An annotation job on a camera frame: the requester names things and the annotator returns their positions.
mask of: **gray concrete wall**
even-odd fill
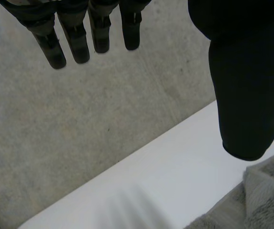
[[[121,17],[111,49],[53,70],[29,31],[0,6],[0,229],[14,229],[214,100],[209,42],[185,0],[153,0],[141,46],[126,51]]]

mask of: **gray towel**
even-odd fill
[[[248,167],[241,184],[185,229],[274,229],[274,156]]]

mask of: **white surface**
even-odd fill
[[[256,162],[245,162],[226,153],[213,102],[20,229],[93,229],[98,204],[112,198],[119,188],[131,185],[142,186],[174,228],[182,229],[235,187],[247,166],[272,155],[274,143]]]

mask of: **black fabric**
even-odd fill
[[[0,4],[23,25],[25,25],[25,21],[40,21],[43,18],[50,18],[56,12],[55,1],[36,6],[16,6],[6,0],[0,0]]]
[[[274,140],[274,0],[189,0],[209,39],[224,148],[259,159]]]

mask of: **gloved hand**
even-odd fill
[[[0,0],[0,4],[32,32],[51,67],[65,67],[66,58],[54,30],[57,13],[76,63],[86,63],[89,50],[83,19],[88,10],[93,45],[97,53],[109,50],[109,15],[119,4],[125,46],[140,44],[141,11],[151,0]]]

